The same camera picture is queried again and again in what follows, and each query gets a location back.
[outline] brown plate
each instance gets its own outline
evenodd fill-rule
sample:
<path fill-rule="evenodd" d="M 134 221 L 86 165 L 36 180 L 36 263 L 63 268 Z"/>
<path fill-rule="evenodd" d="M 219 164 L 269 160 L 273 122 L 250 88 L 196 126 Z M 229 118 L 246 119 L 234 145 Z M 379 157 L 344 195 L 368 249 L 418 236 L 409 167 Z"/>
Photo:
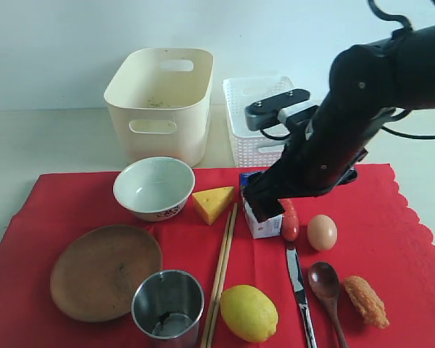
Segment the brown plate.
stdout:
<path fill-rule="evenodd" d="M 162 253 L 147 231 L 127 225 L 98 228 L 71 243 L 51 273 L 51 298 L 69 317 L 85 322 L 131 311 L 138 286 L 162 269 Z"/>

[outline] knife handle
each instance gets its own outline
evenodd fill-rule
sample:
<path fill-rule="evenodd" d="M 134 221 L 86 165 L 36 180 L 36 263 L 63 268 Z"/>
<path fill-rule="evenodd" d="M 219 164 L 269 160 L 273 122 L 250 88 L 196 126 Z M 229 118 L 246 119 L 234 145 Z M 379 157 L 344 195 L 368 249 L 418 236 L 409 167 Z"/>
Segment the knife handle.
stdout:
<path fill-rule="evenodd" d="M 302 304 L 299 307 L 302 311 L 303 325 L 304 325 L 304 332 L 306 333 L 307 346 L 308 348 L 318 348 L 318 345 L 316 344 L 316 339 L 314 337 L 314 328 L 312 327 L 310 309 L 306 304 Z"/>

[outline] milk carton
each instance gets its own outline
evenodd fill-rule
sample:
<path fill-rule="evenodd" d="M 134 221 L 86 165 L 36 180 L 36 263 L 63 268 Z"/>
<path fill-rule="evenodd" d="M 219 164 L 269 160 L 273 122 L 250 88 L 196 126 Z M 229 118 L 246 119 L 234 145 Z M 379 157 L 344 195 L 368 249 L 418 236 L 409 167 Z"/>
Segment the milk carton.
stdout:
<path fill-rule="evenodd" d="M 253 215 L 252 208 L 243 195 L 243 188 L 248 184 L 248 177 L 259 172 L 260 171 L 254 171 L 240 174 L 240 195 L 244 206 L 245 219 L 254 239 L 280 236 L 283 215 L 280 214 L 263 223 L 258 223 L 256 217 Z"/>

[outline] chopsticks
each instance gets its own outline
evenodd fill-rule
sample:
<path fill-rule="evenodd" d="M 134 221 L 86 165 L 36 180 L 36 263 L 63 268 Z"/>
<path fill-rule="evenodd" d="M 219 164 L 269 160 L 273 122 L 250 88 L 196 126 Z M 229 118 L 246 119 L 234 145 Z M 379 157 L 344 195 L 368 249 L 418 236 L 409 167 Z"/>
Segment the chopsticks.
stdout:
<path fill-rule="evenodd" d="M 206 322 L 204 323 L 200 348 L 210 348 L 212 346 L 212 338 L 215 334 L 216 320 L 218 319 L 220 295 L 223 292 L 225 272 L 227 271 L 229 254 L 231 253 L 237 207 L 238 205 L 235 203 L 233 205 L 232 213 L 229 212 L 227 222 L 225 223 L 223 242 L 220 246 L 219 260 L 217 261 L 215 282 L 212 286 L 210 306 L 208 307 Z"/>

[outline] egg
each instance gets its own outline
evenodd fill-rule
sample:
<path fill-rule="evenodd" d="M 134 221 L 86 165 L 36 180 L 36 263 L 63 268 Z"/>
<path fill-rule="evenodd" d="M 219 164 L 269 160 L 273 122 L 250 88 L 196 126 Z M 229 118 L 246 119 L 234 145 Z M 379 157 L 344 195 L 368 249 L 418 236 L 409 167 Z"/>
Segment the egg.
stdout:
<path fill-rule="evenodd" d="M 327 215 L 316 215 L 307 225 L 307 239 L 319 252 L 332 249 L 337 240 L 335 222 Z"/>

